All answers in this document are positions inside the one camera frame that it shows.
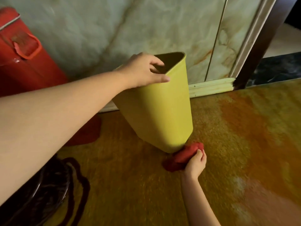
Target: red cloth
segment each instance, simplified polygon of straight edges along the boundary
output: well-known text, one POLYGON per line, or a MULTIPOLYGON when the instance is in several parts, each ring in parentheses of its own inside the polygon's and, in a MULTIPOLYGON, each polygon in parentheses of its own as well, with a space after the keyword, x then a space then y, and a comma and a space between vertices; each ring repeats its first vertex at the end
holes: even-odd
POLYGON ((162 162, 165 170, 174 172, 185 169, 189 160, 197 153, 197 150, 204 150, 204 144, 200 142, 185 146, 184 149, 176 152, 173 156, 162 162))

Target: adult hand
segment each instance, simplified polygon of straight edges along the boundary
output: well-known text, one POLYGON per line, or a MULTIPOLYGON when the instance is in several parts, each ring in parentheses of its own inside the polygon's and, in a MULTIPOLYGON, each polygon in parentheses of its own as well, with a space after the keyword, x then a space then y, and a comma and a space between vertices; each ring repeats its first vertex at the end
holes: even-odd
POLYGON ((184 173, 192 179, 198 179, 201 172, 205 169, 207 156, 205 151, 198 149, 195 156, 193 156, 185 167, 184 173))
POLYGON ((125 76, 127 88, 169 82, 170 78, 164 74, 159 74, 154 65, 164 66, 164 63, 153 55, 139 53, 133 55, 116 71, 125 76))

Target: red bucket handle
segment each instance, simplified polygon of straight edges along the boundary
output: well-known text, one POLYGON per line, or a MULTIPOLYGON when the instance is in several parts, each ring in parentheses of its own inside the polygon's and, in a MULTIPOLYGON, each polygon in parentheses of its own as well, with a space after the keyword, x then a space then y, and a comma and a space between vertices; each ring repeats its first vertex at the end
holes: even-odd
POLYGON ((27 55, 25 55, 25 54, 21 51, 21 49, 20 49, 18 43, 13 42, 13 46, 14 46, 14 48, 16 49, 16 52, 17 52, 17 54, 18 54, 19 56, 21 56, 21 57, 24 58, 24 59, 32 59, 33 57, 35 57, 35 56, 41 51, 41 49, 42 49, 42 44, 41 44, 41 42, 39 41, 39 39, 36 38, 34 35, 31 35, 31 34, 29 34, 29 33, 27 33, 27 34, 28 34, 29 37, 35 39, 35 41, 38 43, 38 47, 37 47, 37 49, 36 49, 33 53, 31 53, 29 56, 27 56, 27 55))

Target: door frame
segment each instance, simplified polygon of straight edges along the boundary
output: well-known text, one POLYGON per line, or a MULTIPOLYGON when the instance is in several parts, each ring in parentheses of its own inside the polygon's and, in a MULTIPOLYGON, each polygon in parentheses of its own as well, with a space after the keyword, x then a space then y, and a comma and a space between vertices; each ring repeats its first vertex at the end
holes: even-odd
POLYGON ((234 90, 244 89, 268 49, 277 29, 284 23, 297 0, 276 0, 253 47, 234 81, 234 90))

